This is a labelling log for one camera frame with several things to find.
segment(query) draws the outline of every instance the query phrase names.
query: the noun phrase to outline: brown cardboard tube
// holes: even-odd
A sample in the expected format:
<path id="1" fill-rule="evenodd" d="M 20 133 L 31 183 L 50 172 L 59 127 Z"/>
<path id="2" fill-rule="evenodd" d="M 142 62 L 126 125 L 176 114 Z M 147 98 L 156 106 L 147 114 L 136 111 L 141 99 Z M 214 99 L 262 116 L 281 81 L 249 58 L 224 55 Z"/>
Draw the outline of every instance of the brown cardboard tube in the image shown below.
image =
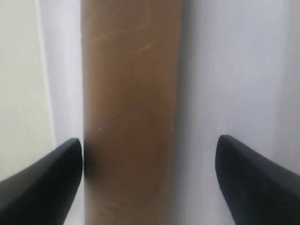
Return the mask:
<path id="1" fill-rule="evenodd" d="M 181 0 L 83 0 L 88 225 L 165 225 Z"/>

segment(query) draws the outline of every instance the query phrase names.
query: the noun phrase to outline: cardboard tube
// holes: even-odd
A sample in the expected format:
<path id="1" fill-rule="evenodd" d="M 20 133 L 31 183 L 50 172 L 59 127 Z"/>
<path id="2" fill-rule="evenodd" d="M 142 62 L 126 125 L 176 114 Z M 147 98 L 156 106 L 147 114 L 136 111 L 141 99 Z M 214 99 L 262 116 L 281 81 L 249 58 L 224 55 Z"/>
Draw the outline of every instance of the cardboard tube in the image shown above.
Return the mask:
<path id="1" fill-rule="evenodd" d="M 83 0 L 88 225 L 165 225 L 181 0 Z"/>

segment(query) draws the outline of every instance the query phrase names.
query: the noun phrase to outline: white wall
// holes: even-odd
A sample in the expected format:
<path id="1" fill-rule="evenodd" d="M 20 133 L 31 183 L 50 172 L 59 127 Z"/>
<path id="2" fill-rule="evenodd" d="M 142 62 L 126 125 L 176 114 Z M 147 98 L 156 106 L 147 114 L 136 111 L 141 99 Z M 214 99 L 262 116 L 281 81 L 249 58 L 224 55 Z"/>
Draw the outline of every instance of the white wall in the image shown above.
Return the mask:
<path id="1" fill-rule="evenodd" d="M 230 134 L 300 172 L 300 1 L 186 0 L 173 225 L 233 225 L 214 170 Z"/>
<path id="2" fill-rule="evenodd" d="M 55 145 L 70 137 L 83 144 L 82 58 L 79 0 L 37 0 Z M 65 221 L 84 224 L 83 182 Z"/>
<path id="3" fill-rule="evenodd" d="M 0 0 L 0 137 L 0 180 L 53 148 L 32 0 Z"/>

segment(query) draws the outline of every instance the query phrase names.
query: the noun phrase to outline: white curtain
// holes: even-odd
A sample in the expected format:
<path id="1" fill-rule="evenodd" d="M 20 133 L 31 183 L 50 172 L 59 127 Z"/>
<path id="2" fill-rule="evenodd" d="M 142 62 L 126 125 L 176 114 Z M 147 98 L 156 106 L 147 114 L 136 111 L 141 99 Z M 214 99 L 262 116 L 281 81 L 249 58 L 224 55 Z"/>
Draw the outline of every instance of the white curtain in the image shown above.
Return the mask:
<path id="1" fill-rule="evenodd" d="M 300 173 L 300 1 L 186 0 L 172 225 L 233 225 L 214 170 L 230 134 Z"/>

